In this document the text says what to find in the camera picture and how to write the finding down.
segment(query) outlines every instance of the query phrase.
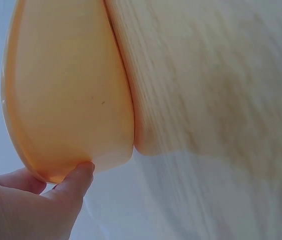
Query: orange plastic bowl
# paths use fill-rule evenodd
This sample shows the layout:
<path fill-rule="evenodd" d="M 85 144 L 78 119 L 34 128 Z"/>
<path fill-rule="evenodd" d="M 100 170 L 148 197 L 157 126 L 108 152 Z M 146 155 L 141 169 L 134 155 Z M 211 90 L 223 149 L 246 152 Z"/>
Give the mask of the orange plastic bowl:
<path fill-rule="evenodd" d="M 134 114 L 103 1 L 19 0 L 4 52 L 7 130 L 38 179 L 60 183 L 84 161 L 127 162 Z"/>

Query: wooden table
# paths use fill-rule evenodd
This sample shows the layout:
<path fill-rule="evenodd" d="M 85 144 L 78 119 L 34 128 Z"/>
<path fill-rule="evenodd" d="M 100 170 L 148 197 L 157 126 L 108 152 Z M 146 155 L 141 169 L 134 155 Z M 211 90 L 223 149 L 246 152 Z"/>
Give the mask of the wooden table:
<path fill-rule="evenodd" d="M 105 0 L 167 240 L 282 240 L 282 1 Z"/>

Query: fingernail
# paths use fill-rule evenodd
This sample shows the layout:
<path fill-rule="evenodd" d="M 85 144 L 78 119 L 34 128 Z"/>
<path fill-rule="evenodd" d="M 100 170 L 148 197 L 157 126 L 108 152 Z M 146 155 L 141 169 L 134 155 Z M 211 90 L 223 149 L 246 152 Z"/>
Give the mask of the fingernail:
<path fill-rule="evenodd" d="M 77 168 L 83 168 L 84 170 L 86 170 L 89 174 L 93 173 L 95 171 L 96 166 L 94 165 L 93 162 L 91 161 L 87 161 L 87 162 L 83 162 L 80 163 Z"/>

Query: hand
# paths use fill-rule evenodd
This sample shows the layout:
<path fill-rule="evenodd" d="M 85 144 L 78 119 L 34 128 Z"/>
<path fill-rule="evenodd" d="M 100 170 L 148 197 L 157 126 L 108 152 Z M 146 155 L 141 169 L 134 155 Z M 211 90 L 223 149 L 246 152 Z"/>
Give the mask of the hand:
<path fill-rule="evenodd" d="M 82 163 L 62 183 L 46 183 L 26 169 L 0 175 L 0 240 L 67 240 L 93 181 L 94 165 Z"/>

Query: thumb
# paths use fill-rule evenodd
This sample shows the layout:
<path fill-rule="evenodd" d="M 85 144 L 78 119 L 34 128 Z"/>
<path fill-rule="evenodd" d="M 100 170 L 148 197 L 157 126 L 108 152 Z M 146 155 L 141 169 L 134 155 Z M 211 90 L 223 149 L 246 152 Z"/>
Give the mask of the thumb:
<path fill-rule="evenodd" d="M 95 165 L 92 162 L 79 164 L 63 182 L 43 194 L 43 197 L 53 200 L 56 205 L 65 205 L 64 207 L 78 214 L 82 207 L 83 197 L 93 181 L 94 170 Z"/>

